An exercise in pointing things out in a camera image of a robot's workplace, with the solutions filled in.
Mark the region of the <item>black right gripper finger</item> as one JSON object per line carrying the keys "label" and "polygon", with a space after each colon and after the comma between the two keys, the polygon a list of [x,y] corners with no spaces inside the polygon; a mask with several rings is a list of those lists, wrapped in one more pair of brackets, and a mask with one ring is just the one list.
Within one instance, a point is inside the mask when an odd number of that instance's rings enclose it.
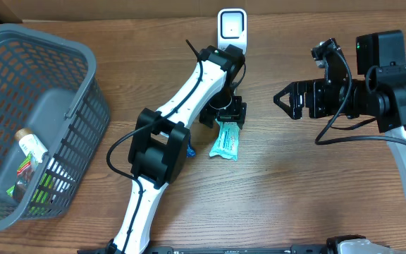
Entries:
{"label": "black right gripper finger", "polygon": [[276,95],[274,95],[274,99],[280,99],[282,97],[284,97],[285,95],[288,96],[293,96],[293,90],[294,90],[294,83],[290,83],[289,85],[287,85],[285,88],[283,88],[280,92],[278,92]]}
{"label": "black right gripper finger", "polygon": [[274,97],[273,102],[280,107],[291,119],[298,120],[302,118],[302,103],[300,99],[289,97],[290,102],[286,104],[279,97]]}

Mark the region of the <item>teal wet wipes pack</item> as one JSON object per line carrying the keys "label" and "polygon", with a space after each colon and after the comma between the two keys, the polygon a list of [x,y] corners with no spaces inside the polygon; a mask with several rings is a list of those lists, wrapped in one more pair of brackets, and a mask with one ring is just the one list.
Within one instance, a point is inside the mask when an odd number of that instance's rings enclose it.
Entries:
{"label": "teal wet wipes pack", "polygon": [[210,157],[220,156],[224,159],[238,160],[240,128],[234,122],[217,121],[219,136],[209,152]]}

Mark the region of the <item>blue snack wrapper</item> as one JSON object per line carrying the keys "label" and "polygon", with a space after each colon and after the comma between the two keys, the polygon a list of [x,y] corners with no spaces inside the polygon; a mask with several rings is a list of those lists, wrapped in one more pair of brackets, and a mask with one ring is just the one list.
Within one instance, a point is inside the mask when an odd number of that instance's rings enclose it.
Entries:
{"label": "blue snack wrapper", "polygon": [[196,156],[195,149],[190,144],[188,144],[187,145],[187,157],[192,158],[195,156]]}

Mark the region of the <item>white tube gold cap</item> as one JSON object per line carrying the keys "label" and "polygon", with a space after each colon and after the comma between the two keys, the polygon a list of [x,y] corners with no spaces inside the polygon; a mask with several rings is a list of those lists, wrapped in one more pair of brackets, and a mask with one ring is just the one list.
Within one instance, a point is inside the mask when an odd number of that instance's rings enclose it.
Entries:
{"label": "white tube gold cap", "polygon": [[44,161],[43,156],[47,153],[47,148],[29,128],[18,130],[15,139],[25,155],[31,154],[38,163]]}

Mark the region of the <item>green gummy candy bag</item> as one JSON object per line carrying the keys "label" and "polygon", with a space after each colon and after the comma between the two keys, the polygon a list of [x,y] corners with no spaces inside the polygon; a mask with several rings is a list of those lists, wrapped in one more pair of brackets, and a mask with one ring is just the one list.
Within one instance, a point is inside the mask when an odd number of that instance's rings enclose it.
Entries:
{"label": "green gummy candy bag", "polygon": [[[32,177],[35,175],[39,162],[31,152],[26,155],[26,158],[17,169],[16,182],[7,191],[7,195],[20,203],[27,193],[28,187],[31,184]],[[55,195],[50,195],[44,190],[36,190],[31,201],[39,203],[53,203]]]}

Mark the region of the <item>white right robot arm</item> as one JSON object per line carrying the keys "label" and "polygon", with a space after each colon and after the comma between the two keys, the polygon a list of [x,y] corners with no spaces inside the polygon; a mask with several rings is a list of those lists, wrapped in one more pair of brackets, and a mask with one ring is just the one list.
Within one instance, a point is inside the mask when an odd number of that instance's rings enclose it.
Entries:
{"label": "white right robot arm", "polygon": [[[354,141],[385,141],[400,172],[406,199],[406,54],[401,30],[375,32],[356,39],[357,72],[364,80],[352,77],[341,47],[335,39],[321,42],[311,50],[324,78],[290,83],[274,95],[273,101],[290,118],[302,118],[308,108],[312,119],[328,118],[315,139],[316,145]],[[353,129],[377,122],[379,135],[356,135],[324,140],[335,120],[344,115],[368,119]]]}

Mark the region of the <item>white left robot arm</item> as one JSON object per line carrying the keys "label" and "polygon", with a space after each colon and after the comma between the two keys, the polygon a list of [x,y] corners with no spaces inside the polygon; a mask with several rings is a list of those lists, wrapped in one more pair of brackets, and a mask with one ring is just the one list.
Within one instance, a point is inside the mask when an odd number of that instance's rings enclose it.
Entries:
{"label": "white left robot arm", "polygon": [[156,110],[145,108],[135,129],[119,138],[106,153],[115,173],[132,181],[130,200],[116,236],[97,253],[143,253],[161,196],[181,172],[190,142],[190,127],[199,121],[245,122],[246,104],[235,95],[243,49],[229,44],[195,51],[196,66],[185,84]]}

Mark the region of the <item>white barcode scanner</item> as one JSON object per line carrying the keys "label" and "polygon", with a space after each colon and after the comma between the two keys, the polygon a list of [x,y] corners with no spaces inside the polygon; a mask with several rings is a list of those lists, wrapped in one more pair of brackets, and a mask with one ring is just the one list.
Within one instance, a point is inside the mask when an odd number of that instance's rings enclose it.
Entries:
{"label": "white barcode scanner", "polygon": [[242,8],[223,8],[217,15],[217,45],[225,50],[233,45],[247,51],[247,14]]}

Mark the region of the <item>grey plastic basket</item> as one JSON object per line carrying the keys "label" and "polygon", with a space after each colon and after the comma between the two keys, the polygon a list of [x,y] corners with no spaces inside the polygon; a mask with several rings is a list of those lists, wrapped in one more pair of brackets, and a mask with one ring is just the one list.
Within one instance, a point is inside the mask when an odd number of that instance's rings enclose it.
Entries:
{"label": "grey plastic basket", "polygon": [[[89,47],[14,24],[0,25],[0,231],[23,219],[65,214],[110,121]],[[21,200],[16,183],[25,152],[16,133],[45,146]]]}

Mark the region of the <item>cardboard back panel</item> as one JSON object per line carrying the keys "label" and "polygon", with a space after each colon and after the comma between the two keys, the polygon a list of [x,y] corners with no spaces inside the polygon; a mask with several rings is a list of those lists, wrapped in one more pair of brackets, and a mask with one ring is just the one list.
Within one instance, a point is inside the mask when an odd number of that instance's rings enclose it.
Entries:
{"label": "cardboard back panel", "polygon": [[222,8],[248,14],[406,10],[406,0],[0,0],[0,19],[115,20],[216,16]]}

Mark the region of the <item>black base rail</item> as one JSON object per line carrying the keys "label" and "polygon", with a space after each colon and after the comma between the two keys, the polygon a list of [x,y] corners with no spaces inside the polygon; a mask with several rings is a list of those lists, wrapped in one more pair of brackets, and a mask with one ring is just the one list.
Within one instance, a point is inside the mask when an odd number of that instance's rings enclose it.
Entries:
{"label": "black base rail", "polygon": [[292,245],[285,248],[172,248],[148,247],[144,254],[327,254],[325,245]]}

